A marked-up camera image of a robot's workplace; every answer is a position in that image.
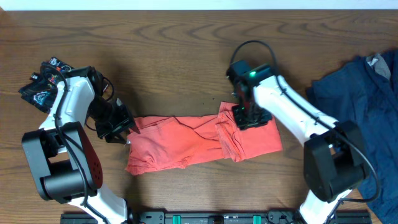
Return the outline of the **orange printed t-shirt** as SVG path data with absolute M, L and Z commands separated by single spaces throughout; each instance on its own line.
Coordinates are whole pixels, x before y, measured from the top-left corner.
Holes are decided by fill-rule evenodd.
M 258 128 L 240 130 L 232 103 L 222 102 L 218 114 L 206 116 L 146 116 L 136 118 L 138 132 L 130 145 L 125 168 L 132 175 L 219 159 L 240 162 L 282 150 L 274 119 Z

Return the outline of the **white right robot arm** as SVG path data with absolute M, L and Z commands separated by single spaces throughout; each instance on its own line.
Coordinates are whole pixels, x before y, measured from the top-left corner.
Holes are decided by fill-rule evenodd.
M 270 65 L 251 68 L 241 60 L 226 76 L 239 103 L 233 116 L 241 130 L 268 126 L 277 118 L 303 146 L 303 176 L 309 188 L 296 211 L 227 213 L 208 216 L 209 223 L 371 223 L 366 211 L 341 212 L 345 197 L 370 175 L 364 139 L 352 121 L 337 119 L 316 109 L 296 93 Z

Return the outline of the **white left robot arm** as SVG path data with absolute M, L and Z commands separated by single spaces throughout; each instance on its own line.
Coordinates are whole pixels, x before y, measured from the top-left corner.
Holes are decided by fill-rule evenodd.
M 104 184 L 100 160 L 84 130 L 91 117 L 100 139 L 124 144 L 122 134 L 137 129 L 131 111 L 119 100 L 103 98 L 104 76 L 93 67 L 59 70 L 43 64 L 40 72 L 55 75 L 58 83 L 46 120 L 22 137 L 38 194 L 76 206 L 98 223 L 139 223 L 126 200 Z

